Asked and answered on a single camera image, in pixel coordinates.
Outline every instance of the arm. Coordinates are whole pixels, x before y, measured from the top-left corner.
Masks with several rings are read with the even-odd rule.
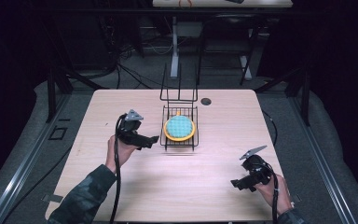
[[[272,176],[267,185],[256,184],[255,188],[263,195],[266,202],[272,206],[273,194],[274,194],[274,177]],[[287,188],[286,181],[281,175],[277,175],[278,179],[278,223],[279,224],[291,224],[291,223],[308,223],[299,213],[297,209],[292,206],[292,200],[290,198],[289,190]]]
[[[129,146],[118,140],[118,157],[120,166],[129,158],[137,148]],[[105,165],[87,175],[87,177],[74,187],[60,206],[48,218],[48,223],[91,223],[100,205],[107,196],[107,191],[116,182],[115,164],[115,137],[108,141],[108,150]]]

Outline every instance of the black wire rack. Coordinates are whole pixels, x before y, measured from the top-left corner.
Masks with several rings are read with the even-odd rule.
[[[182,78],[181,66],[179,66],[178,77],[168,79],[166,70],[167,66],[165,65],[159,99],[167,102],[167,104],[163,106],[159,142],[162,146],[165,146],[165,150],[168,147],[192,147],[194,151],[194,147],[199,144],[198,109],[194,106],[194,102],[198,101],[196,76],[191,76],[190,79]],[[188,94],[183,95],[182,88],[191,91],[190,96]],[[164,124],[177,114],[188,117],[193,121],[196,128],[193,136],[185,141],[173,141],[163,132]]]

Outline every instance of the light wood tabletop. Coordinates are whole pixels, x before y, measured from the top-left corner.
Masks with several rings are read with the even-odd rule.
[[[183,95],[192,91],[182,90]],[[55,195],[65,196],[88,173],[103,164],[107,140],[120,115],[135,110],[145,119],[138,134],[160,135],[163,107],[158,90],[99,90],[94,92],[76,140],[63,168]],[[122,185],[115,221],[210,222],[272,220],[271,208],[259,192],[238,190],[230,182],[249,173],[239,157],[267,145],[257,155],[282,175],[255,92],[198,90],[197,132],[192,147],[165,147],[165,136],[152,148],[136,150],[121,168]],[[203,98],[211,100],[203,105]],[[94,220],[111,217],[116,184]],[[59,206],[51,202],[46,212]]]
[[[291,7],[291,0],[245,0],[232,3],[226,0],[153,0],[154,7]]]

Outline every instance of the hand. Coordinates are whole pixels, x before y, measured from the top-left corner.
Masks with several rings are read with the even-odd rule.
[[[277,202],[277,212],[280,216],[281,214],[285,213],[286,211],[293,208],[292,201],[290,199],[289,191],[287,189],[286,181],[281,175],[276,175],[278,179],[278,188],[279,188],[279,195],[278,195],[278,202]],[[263,195],[264,200],[272,206],[272,200],[274,195],[274,176],[271,176],[270,181],[267,185],[263,184],[256,184],[255,188]]]
[[[138,148],[133,145],[126,145],[117,140],[118,146],[118,160],[120,162],[120,167],[130,158],[132,152]],[[115,163],[115,136],[112,135],[107,142],[107,156],[105,165],[109,168],[114,174],[116,173],[116,163]]]

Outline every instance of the sleeve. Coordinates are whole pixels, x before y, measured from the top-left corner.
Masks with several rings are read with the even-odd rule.
[[[48,223],[91,223],[115,182],[115,174],[100,165],[66,195]]]
[[[293,208],[278,217],[278,224],[309,224],[309,222],[301,216],[298,209]]]

